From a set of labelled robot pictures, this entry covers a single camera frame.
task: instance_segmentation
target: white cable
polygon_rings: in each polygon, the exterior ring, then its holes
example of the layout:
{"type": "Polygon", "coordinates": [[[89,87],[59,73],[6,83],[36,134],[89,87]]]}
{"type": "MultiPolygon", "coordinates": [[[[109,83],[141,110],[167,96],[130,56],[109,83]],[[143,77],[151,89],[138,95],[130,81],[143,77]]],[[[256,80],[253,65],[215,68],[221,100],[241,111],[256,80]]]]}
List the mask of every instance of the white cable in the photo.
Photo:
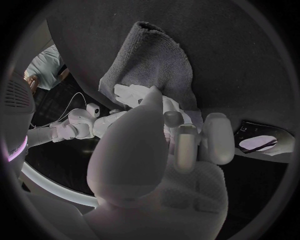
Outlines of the white cable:
{"type": "Polygon", "coordinates": [[[67,115],[69,115],[72,111],[78,109],[78,108],[75,108],[75,109],[71,110],[69,113],[67,113],[65,116],[63,116],[63,115],[65,114],[65,112],[67,111],[68,107],[70,106],[70,104],[71,104],[73,98],[74,98],[77,94],[81,94],[81,96],[82,96],[83,99],[84,99],[85,107],[87,107],[87,101],[86,101],[85,96],[84,96],[81,92],[77,92],[77,93],[75,93],[75,94],[73,95],[73,97],[71,98],[69,104],[66,106],[64,112],[62,113],[62,115],[61,115],[56,121],[51,122],[51,123],[48,123],[48,124],[43,125],[43,126],[34,126],[32,123],[30,123],[30,125],[31,125],[33,128],[35,128],[35,129],[38,129],[38,128],[44,128],[44,127],[47,127],[47,126],[49,126],[49,125],[51,125],[51,124],[57,123],[58,121],[64,119],[64,118],[65,118],[67,115]]]}

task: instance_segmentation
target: white shirt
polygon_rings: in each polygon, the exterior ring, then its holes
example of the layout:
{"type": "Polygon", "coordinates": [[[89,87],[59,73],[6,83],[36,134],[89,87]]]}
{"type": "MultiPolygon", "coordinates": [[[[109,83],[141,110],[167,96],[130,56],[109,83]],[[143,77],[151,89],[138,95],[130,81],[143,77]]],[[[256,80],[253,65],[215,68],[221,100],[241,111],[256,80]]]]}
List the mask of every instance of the white shirt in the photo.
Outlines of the white shirt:
{"type": "Polygon", "coordinates": [[[58,72],[64,64],[58,49],[52,45],[37,55],[26,71],[29,76],[38,76],[39,88],[50,90],[61,82],[58,79],[58,72]]]}

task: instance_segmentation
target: gray towel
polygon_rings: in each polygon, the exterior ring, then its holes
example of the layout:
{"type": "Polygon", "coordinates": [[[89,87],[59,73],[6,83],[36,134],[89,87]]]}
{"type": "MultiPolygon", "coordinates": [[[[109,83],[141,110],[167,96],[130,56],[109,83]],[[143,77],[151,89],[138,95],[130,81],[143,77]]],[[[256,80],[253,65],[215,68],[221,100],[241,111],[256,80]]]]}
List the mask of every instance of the gray towel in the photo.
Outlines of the gray towel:
{"type": "Polygon", "coordinates": [[[114,86],[155,85],[163,95],[174,99],[182,110],[198,111],[191,84],[190,62],[179,44],[148,22],[136,22],[108,72],[101,78],[98,90],[116,101],[114,86]]]}

